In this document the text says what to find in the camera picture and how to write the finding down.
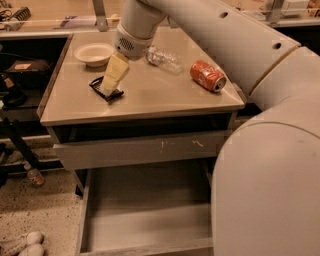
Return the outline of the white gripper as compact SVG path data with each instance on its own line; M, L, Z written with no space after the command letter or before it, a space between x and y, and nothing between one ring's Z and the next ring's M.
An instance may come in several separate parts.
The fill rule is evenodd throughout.
M117 25L113 39L115 52L109 59L103 80L101 92L109 96L129 68L129 60L136 61L143 58L151 46L153 39L141 39L129 34L121 24Z

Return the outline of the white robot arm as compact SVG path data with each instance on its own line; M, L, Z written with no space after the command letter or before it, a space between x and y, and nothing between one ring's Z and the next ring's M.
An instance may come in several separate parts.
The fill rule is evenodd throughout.
M215 163L214 256L320 256L318 55L220 0L125 0L124 55L141 58L165 17L261 110Z

